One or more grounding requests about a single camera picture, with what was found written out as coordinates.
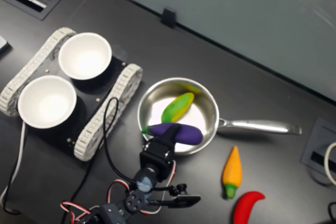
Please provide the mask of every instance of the toy carrot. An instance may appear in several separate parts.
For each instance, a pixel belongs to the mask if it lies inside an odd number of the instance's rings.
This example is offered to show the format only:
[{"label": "toy carrot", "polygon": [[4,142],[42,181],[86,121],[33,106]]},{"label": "toy carrot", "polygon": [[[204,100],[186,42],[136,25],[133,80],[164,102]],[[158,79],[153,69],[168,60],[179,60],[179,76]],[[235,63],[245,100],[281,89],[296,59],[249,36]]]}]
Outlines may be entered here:
[{"label": "toy carrot", "polygon": [[228,199],[235,197],[236,190],[242,183],[242,175],[242,164],[240,163],[238,147],[234,146],[223,171],[223,184]]}]

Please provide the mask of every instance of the red chili pepper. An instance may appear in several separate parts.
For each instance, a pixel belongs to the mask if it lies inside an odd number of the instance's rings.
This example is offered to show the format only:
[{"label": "red chili pepper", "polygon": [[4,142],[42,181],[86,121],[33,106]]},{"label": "red chili pepper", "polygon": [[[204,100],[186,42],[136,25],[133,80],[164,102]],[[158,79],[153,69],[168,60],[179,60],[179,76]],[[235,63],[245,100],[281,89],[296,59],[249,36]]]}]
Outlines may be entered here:
[{"label": "red chili pepper", "polygon": [[245,193],[236,205],[235,212],[233,214],[233,223],[247,224],[254,203],[264,198],[265,196],[258,191]]}]

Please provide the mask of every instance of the frosted glass partition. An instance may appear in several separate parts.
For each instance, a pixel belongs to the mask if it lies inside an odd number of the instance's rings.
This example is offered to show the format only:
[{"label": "frosted glass partition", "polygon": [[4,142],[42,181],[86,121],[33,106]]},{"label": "frosted glass partition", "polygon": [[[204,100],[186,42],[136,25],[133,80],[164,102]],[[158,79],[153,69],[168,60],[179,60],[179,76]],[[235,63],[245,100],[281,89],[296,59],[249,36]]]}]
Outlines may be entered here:
[{"label": "frosted glass partition", "polygon": [[336,0],[134,0],[336,100]]}]

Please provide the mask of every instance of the plastic toy food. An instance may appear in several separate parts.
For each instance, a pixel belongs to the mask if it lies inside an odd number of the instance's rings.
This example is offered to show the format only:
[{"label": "plastic toy food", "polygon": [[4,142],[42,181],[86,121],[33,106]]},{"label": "plastic toy food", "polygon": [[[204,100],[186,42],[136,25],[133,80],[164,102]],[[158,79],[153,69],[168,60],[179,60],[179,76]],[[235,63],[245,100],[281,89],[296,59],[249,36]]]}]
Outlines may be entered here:
[{"label": "plastic toy food", "polygon": [[193,93],[185,93],[172,101],[163,111],[161,121],[163,123],[173,123],[180,119],[190,108],[194,101]]},{"label": "plastic toy food", "polygon": [[[173,124],[174,123],[161,123],[147,126],[146,128],[142,129],[142,133],[152,136],[161,136]],[[177,143],[197,145],[202,142],[203,134],[198,128],[185,124],[180,124],[180,126],[181,128],[175,138]]]},{"label": "plastic toy food", "polygon": [[233,223],[247,224],[255,202],[264,198],[265,196],[258,191],[250,191],[244,194],[236,205],[235,212],[233,214]]},{"label": "plastic toy food", "polygon": [[235,197],[236,190],[242,183],[242,175],[242,164],[240,163],[238,147],[234,146],[223,171],[223,184],[228,199]]}]

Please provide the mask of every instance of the toy pepper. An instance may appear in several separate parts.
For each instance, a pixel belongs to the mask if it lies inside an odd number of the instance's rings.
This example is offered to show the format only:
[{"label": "toy pepper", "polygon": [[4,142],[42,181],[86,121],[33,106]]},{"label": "toy pepper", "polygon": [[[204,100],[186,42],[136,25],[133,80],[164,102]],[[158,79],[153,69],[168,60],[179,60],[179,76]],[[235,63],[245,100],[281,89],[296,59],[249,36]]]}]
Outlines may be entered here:
[{"label": "toy pepper", "polygon": [[233,214],[234,224],[247,224],[252,207],[258,200],[264,199],[265,196],[258,191],[245,193],[238,201]]},{"label": "toy pepper", "polygon": [[242,164],[240,163],[238,147],[234,146],[223,171],[223,184],[228,199],[235,197],[236,190],[242,183],[242,175]]}]

